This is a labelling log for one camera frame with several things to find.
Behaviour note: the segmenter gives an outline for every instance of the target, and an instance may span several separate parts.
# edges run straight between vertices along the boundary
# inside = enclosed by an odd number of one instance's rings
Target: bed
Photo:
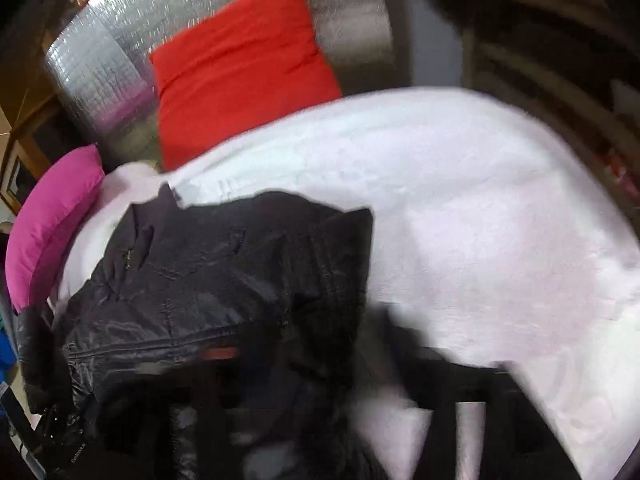
[[[235,137],[180,169],[135,162],[105,179],[70,248],[56,314],[132,202],[167,182],[184,206],[284,189],[370,206],[371,309],[455,361],[510,362],[586,480],[613,478],[640,440],[640,251],[622,214],[553,131],[460,89],[342,99]],[[383,358],[362,351],[365,368]],[[398,387],[360,389],[354,420],[394,480],[410,478],[428,413]],[[481,410],[462,406],[459,478],[474,478]]]

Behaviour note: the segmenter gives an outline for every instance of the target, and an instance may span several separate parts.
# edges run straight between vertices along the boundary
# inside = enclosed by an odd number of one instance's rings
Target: white bed sheet
[[[455,360],[512,361],[586,480],[613,478],[640,440],[638,242],[558,136],[523,112],[459,89],[378,92],[132,182],[76,238],[60,308],[128,204],[162,182],[184,205],[285,189],[370,206],[372,304],[397,305]],[[425,415],[393,389],[355,413],[392,476],[410,478]],[[477,459],[469,447],[459,478]]]

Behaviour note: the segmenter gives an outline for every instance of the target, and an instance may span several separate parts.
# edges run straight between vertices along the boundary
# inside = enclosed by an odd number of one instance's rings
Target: foil insulation sheet
[[[51,45],[46,65],[62,102],[112,165],[160,159],[149,53],[231,1],[89,0]],[[371,74],[392,62],[384,0],[307,1],[344,93],[380,88]]]

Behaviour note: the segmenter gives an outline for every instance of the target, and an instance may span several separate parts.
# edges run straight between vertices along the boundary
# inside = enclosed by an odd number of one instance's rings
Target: magenta cushion
[[[104,179],[95,145],[57,161],[22,206],[6,248],[6,284],[18,312],[49,297],[63,256]]]

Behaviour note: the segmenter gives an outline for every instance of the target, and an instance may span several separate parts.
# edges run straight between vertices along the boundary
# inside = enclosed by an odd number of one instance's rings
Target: red pillow
[[[235,0],[150,59],[166,170],[229,137],[341,97],[305,0]]]

